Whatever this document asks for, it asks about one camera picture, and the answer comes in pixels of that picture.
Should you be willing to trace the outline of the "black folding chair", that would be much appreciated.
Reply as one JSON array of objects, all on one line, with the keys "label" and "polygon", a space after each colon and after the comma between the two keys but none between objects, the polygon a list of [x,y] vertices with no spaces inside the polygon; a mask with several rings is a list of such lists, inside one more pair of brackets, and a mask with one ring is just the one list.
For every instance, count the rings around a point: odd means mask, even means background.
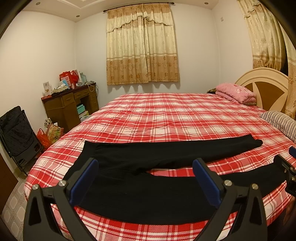
[{"label": "black folding chair", "polygon": [[25,111],[16,106],[1,116],[1,143],[14,163],[25,175],[43,151]]}]

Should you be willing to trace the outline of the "patterned gift bag on floor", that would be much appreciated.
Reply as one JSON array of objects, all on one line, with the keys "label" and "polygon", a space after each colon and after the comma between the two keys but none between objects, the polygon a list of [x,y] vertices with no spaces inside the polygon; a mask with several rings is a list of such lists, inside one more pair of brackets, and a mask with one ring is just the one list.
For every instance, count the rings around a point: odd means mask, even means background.
[{"label": "patterned gift bag on floor", "polygon": [[57,125],[54,125],[53,123],[48,126],[46,131],[47,138],[51,144],[57,142],[57,140],[62,137],[63,133],[64,129]]}]

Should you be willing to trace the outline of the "cream wooden headboard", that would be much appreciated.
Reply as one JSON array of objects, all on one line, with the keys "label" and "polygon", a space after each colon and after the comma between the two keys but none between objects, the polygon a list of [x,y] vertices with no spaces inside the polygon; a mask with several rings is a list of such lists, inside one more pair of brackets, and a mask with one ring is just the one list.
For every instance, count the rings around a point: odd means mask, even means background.
[{"label": "cream wooden headboard", "polygon": [[288,76],[266,67],[252,69],[236,82],[256,94],[257,106],[284,113],[288,94]]}]

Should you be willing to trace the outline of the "dark wooden desk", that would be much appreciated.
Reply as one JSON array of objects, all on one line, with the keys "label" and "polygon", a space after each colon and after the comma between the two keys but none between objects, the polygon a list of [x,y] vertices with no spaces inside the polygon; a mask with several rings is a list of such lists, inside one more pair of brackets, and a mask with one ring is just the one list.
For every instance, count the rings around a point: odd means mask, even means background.
[{"label": "dark wooden desk", "polygon": [[89,114],[99,110],[96,83],[86,84],[61,92],[55,96],[41,98],[48,118],[67,133],[81,123],[77,106],[83,105]]}]

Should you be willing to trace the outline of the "striped pillow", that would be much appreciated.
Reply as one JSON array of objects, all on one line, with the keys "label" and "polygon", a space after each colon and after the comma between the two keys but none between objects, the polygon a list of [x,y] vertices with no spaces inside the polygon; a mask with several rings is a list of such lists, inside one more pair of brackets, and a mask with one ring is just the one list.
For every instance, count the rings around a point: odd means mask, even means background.
[{"label": "striped pillow", "polygon": [[262,114],[260,117],[267,121],[269,124],[281,131],[286,137],[296,141],[296,122],[288,115],[279,111],[269,110]]}]

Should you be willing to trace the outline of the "white card on desk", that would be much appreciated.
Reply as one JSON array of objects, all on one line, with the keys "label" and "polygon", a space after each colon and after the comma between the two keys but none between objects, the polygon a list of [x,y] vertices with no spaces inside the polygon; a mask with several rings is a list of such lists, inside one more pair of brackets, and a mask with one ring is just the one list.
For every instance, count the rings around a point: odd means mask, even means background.
[{"label": "white card on desk", "polygon": [[51,85],[49,84],[49,82],[43,83],[43,87],[44,87],[45,96],[52,95],[52,88],[51,88]]}]

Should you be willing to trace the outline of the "black pants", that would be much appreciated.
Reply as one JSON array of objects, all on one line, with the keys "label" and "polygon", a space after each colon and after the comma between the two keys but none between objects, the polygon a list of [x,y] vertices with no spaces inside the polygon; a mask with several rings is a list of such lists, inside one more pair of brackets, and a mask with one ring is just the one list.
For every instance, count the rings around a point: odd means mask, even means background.
[{"label": "black pants", "polygon": [[244,154],[261,147],[252,135],[203,141],[155,143],[85,142],[64,176],[68,180],[89,158],[98,161],[95,179],[80,207],[108,219],[144,225],[206,221],[215,212],[196,178],[156,176],[152,169],[192,166]]}]

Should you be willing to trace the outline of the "beige window curtain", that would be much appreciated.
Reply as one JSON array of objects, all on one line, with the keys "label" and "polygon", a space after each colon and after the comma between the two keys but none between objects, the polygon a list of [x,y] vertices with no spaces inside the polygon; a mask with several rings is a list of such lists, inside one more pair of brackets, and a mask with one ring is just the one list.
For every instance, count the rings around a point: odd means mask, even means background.
[{"label": "beige window curtain", "polygon": [[178,82],[174,20],[168,3],[107,12],[107,85]]}]

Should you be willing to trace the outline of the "red plastic bag on floor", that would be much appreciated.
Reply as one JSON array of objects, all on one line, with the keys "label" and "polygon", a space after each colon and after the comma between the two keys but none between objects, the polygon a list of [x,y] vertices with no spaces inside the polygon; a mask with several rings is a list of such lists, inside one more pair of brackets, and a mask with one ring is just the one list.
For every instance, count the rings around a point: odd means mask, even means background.
[{"label": "red plastic bag on floor", "polygon": [[51,146],[51,142],[41,128],[37,132],[37,139],[40,141],[45,150],[47,150]]}]

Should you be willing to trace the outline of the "beige side curtain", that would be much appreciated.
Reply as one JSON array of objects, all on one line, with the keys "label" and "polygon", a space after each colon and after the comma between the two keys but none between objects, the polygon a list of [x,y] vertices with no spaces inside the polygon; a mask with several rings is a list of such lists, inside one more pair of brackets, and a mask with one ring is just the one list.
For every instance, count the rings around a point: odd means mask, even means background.
[{"label": "beige side curtain", "polygon": [[295,119],[295,47],[273,13],[260,1],[237,2],[247,24],[252,46],[253,68],[283,70],[288,64],[285,114]]}]

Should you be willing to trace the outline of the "red gift bag on desk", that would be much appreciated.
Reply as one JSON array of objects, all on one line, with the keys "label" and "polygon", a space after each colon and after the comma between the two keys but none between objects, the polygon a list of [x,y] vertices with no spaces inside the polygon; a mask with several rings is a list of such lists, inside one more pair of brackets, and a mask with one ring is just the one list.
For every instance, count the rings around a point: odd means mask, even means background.
[{"label": "red gift bag on desk", "polygon": [[60,81],[65,80],[67,82],[67,85],[74,89],[76,88],[76,85],[79,81],[79,75],[75,70],[72,71],[66,71],[59,75]]}]

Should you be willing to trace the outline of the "teal box in desk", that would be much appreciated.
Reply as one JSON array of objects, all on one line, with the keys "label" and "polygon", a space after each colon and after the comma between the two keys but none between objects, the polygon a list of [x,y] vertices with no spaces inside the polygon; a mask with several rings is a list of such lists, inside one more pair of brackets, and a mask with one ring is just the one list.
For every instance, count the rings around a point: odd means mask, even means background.
[{"label": "teal box in desk", "polygon": [[77,112],[78,114],[81,114],[85,111],[85,106],[83,104],[80,104],[77,106]]}]

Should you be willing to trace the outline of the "pink folded blanket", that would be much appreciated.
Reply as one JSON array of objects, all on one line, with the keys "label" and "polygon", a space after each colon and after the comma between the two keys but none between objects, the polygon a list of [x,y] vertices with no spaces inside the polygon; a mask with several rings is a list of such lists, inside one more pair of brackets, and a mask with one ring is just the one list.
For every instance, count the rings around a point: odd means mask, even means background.
[{"label": "pink folded blanket", "polygon": [[222,83],[216,87],[217,95],[244,105],[257,105],[257,96],[249,89],[231,83]]}]

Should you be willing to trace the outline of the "red plaid bed cover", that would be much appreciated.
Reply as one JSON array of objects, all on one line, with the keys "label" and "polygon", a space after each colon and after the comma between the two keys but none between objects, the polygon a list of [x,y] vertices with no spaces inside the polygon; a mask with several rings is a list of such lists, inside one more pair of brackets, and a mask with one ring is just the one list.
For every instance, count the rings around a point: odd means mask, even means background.
[{"label": "red plaid bed cover", "polygon": [[[252,134],[260,148],[209,164],[218,174],[244,172],[273,162],[277,154],[295,166],[288,153],[295,143],[260,118],[264,109],[228,101],[213,94],[125,94],[70,130],[32,167],[24,186],[28,200],[32,185],[55,186],[82,152],[84,141],[127,143],[210,140]],[[264,197],[267,224],[274,222],[292,196],[283,183]],[[193,240],[206,221],[185,225],[136,225],[109,220],[75,208],[97,240]]]}]

